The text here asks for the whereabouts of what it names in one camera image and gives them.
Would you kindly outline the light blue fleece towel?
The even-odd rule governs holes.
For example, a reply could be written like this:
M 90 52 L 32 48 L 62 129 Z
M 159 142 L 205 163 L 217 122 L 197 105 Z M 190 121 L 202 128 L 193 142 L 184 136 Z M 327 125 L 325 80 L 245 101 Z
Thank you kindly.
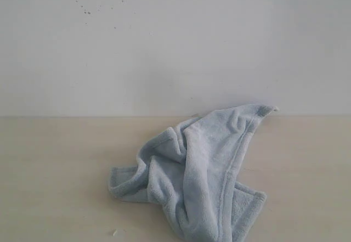
M 266 195 L 237 181 L 248 145 L 274 106 L 248 104 L 183 121 L 149 140 L 134 167 L 115 167 L 109 192 L 160 205 L 185 241 L 244 241 Z

